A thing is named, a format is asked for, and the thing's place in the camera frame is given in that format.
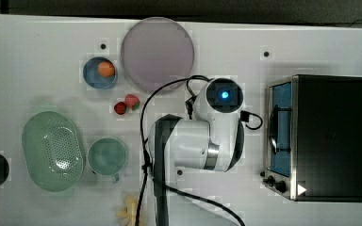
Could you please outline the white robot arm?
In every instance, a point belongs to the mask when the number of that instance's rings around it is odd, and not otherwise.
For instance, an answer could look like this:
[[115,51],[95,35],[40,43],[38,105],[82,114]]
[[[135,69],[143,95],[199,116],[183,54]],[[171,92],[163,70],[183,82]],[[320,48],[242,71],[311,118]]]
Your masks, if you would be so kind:
[[210,79],[189,101],[190,119],[167,114],[155,121],[149,133],[156,226],[242,225],[226,206],[178,187],[181,169],[227,172],[240,160],[242,90],[231,79]]

